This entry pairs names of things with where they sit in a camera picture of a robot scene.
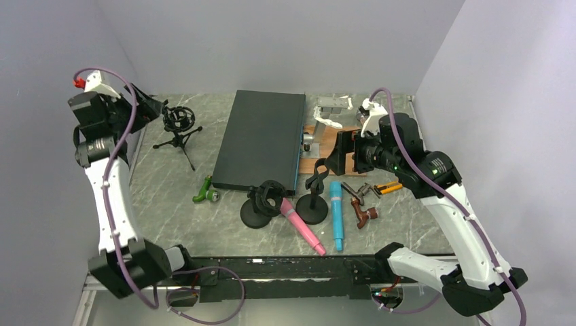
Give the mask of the black clip microphone stand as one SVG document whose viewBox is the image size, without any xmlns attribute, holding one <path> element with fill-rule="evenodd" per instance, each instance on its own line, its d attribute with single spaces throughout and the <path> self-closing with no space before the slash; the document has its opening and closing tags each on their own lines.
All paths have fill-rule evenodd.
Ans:
<svg viewBox="0 0 576 326">
<path fill-rule="evenodd" d="M 296 213 L 308 225 L 320 224 L 328 214 L 328 205 L 321 197 L 325 189 L 324 179 L 330 172 L 325 163 L 326 158 L 320 158 L 315 162 L 313 174 L 305 182 L 305 188 L 310 193 L 302 196 L 296 203 Z"/>
</svg>

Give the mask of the pink microphone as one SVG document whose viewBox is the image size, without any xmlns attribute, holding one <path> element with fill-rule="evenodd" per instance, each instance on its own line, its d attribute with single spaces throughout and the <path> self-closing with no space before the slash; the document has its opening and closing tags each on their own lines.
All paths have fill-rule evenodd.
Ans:
<svg viewBox="0 0 576 326">
<path fill-rule="evenodd" d="M 310 247 L 320 256 L 326 254 L 325 247 L 321 241 L 316 237 L 312 230 L 306 225 L 304 220 L 298 215 L 292 203 L 287 198 L 283 198 L 281 202 L 280 212 L 292 226 L 298 231 L 302 238 L 310 245 Z"/>
</svg>

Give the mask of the silver mesh glitter microphone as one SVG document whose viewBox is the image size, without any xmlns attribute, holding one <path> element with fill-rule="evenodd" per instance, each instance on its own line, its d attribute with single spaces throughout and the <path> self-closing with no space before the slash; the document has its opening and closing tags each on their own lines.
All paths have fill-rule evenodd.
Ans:
<svg viewBox="0 0 576 326">
<path fill-rule="evenodd" d="M 357 125 L 358 125 L 358 127 L 362 128 L 363 125 L 364 125 L 364 122 L 365 122 L 365 120 L 366 120 L 366 116 L 365 116 L 360 110 L 358 110 L 358 111 L 356 112 L 355 117 L 356 117 L 356 120 L 357 120 Z"/>
</svg>

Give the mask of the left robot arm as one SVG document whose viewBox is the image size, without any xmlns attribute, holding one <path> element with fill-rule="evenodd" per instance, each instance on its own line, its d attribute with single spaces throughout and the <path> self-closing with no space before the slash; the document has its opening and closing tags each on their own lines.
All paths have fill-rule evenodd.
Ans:
<svg viewBox="0 0 576 326">
<path fill-rule="evenodd" d="M 99 223 L 98 254 L 88 260 L 90 274 L 119 299 L 171 278 L 190 283 L 195 266 L 186 249 L 168 249 L 145 239 L 134 225 L 130 165 L 123 134 L 132 134 L 167 107 L 133 84 L 128 100 L 103 81 L 87 80 L 68 104 L 79 124 L 73 133 L 75 159 L 91 184 Z"/>
</svg>

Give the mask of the black shock mount stand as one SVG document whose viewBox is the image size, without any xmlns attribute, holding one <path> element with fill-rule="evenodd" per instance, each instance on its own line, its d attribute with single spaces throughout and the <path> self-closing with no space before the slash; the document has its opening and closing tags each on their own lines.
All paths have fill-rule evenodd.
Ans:
<svg viewBox="0 0 576 326">
<path fill-rule="evenodd" d="M 275 180 L 264 181 L 259 186 L 250 186 L 248 200 L 240 208 L 240 219 L 252 229 L 266 227 L 280 214 L 283 199 L 287 196 L 285 187 Z"/>
</svg>

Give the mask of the black tripod microphone stand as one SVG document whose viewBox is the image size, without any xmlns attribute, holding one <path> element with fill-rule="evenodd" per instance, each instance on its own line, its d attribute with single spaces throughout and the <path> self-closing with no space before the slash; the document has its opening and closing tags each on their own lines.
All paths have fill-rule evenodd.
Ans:
<svg viewBox="0 0 576 326">
<path fill-rule="evenodd" d="M 169 141 L 155 144 L 152 146 L 152 148 L 158 149 L 165 145 L 171 145 L 174 148 L 181 149 L 188 162 L 190 163 L 192 170 L 195 171 L 196 168 L 188 156 L 185 146 L 187 145 L 191 135 L 202 131 L 203 127 L 199 126 L 195 129 L 192 128 L 196 122 L 196 116 L 189 107 L 165 107 L 162 109 L 162 115 L 164 130 L 166 132 L 171 132 L 173 134 L 173 138 Z"/>
</svg>

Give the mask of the blue microphone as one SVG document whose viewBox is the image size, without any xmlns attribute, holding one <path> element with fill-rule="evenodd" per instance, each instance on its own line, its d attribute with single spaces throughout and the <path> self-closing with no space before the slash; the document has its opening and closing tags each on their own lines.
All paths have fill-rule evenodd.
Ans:
<svg viewBox="0 0 576 326">
<path fill-rule="evenodd" d="M 329 185 L 329 197 L 331 200 L 331 219 L 333 239 L 336 251 L 344 250 L 344 226 L 342 214 L 342 187 L 339 181 L 332 181 Z"/>
</svg>

